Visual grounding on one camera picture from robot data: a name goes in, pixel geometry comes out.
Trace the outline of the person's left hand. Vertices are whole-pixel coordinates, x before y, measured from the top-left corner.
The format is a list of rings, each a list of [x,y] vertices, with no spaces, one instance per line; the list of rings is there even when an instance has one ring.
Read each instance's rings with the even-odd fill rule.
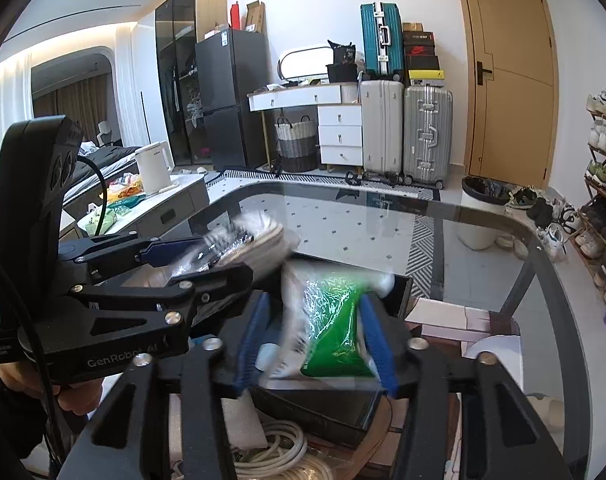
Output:
[[[10,390],[23,392],[34,398],[44,396],[41,378],[29,362],[0,364],[0,379]],[[78,382],[64,388],[53,386],[53,393],[56,394],[58,404],[64,411],[87,415],[96,410],[102,400],[103,382],[104,380],[100,378],[90,382]]]

